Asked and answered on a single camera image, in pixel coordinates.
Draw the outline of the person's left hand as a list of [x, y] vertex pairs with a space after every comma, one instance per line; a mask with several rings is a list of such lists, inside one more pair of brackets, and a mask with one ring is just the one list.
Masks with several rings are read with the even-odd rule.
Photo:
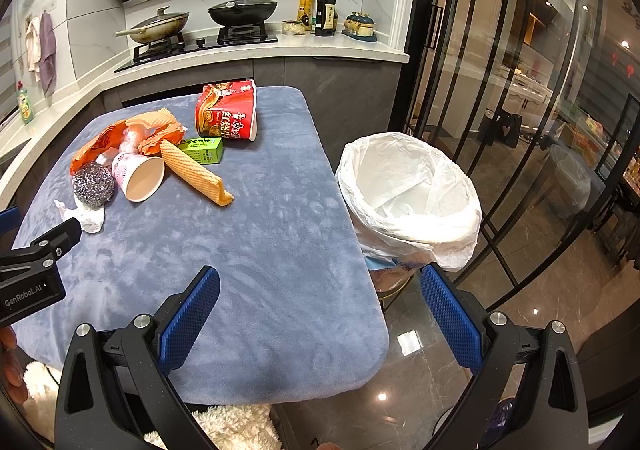
[[10, 326], [0, 329], [0, 340], [3, 358], [1, 370], [6, 379], [6, 390], [16, 404], [24, 404], [28, 398], [28, 389], [24, 382], [22, 367], [14, 355], [17, 338]]

